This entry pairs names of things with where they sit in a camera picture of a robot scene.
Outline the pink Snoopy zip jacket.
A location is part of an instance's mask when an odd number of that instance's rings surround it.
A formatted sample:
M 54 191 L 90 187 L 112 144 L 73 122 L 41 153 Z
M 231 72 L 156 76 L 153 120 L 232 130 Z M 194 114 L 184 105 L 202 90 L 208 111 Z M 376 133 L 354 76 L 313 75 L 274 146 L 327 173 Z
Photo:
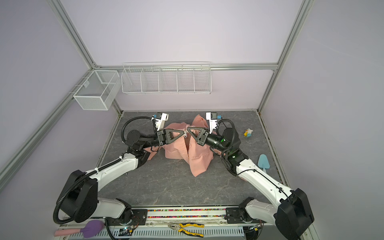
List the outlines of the pink Snoopy zip jacket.
M 183 130 L 187 136 L 180 137 L 170 145 L 164 145 L 162 147 L 148 147 L 145 151 L 150 153 L 149 160 L 155 155 L 156 151 L 160 149 L 165 150 L 165 157 L 167 159 L 183 159 L 189 166 L 191 173 L 194 177 L 207 171 L 209 164 L 214 158 L 214 153 L 210 150 L 208 145 L 200 146 L 195 139 L 188 133 L 187 127 L 200 127 L 208 128 L 209 125 L 205 118 L 197 115 L 191 124 L 187 123 L 172 123 L 166 127 L 166 129 Z

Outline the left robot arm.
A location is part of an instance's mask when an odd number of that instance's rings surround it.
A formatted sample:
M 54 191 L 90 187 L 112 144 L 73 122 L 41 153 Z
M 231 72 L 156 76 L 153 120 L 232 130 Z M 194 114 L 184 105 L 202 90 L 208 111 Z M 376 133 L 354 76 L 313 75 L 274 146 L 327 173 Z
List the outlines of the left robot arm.
M 126 127 L 136 120 L 151 121 L 153 134 L 144 135 L 138 130 L 126 133 Z M 162 119 L 145 116 L 127 121 L 121 130 L 121 139 L 127 150 L 101 167 L 87 172 L 72 172 L 56 202 L 54 223 L 63 225 L 88 219 L 113 219 L 120 225 L 130 224 L 134 217 L 132 206 L 121 199 L 100 198 L 99 191 L 118 177 L 143 166 L 153 151 L 185 135 L 183 130 L 164 129 L 163 124 Z

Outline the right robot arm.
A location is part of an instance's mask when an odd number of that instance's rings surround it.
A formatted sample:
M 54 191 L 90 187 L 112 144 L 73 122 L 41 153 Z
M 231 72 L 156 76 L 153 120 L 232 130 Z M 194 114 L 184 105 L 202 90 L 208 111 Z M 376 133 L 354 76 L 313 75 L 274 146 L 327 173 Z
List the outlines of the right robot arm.
M 292 190 L 260 169 L 240 149 L 235 124 L 229 119 L 221 119 L 217 125 L 221 123 L 229 123 L 231 127 L 221 134 L 200 127 L 187 127 L 187 132 L 198 145 L 219 151 L 222 163 L 233 176 L 250 183 L 269 200 L 266 204 L 248 197 L 239 204 L 238 220 L 246 223 L 260 220 L 276 226 L 288 240 L 300 239 L 315 220 L 306 193 Z

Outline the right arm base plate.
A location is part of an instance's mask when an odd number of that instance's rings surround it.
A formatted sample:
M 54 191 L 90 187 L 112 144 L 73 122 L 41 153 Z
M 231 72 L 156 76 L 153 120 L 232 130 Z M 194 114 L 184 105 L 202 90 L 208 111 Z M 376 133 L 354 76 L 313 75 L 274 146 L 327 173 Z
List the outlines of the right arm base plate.
M 255 219 L 252 219 L 248 213 L 246 213 L 245 209 L 239 207 L 227 207 L 225 220 L 228 224 L 250 224 L 255 223 Z

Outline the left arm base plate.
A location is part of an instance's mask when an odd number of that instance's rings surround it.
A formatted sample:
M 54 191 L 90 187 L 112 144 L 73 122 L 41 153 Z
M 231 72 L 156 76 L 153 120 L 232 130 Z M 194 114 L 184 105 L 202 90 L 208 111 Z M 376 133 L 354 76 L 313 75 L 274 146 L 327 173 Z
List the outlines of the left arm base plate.
M 148 216 L 147 209 L 132 209 L 130 213 L 124 213 L 118 219 L 107 218 L 110 226 L 143 226 Z

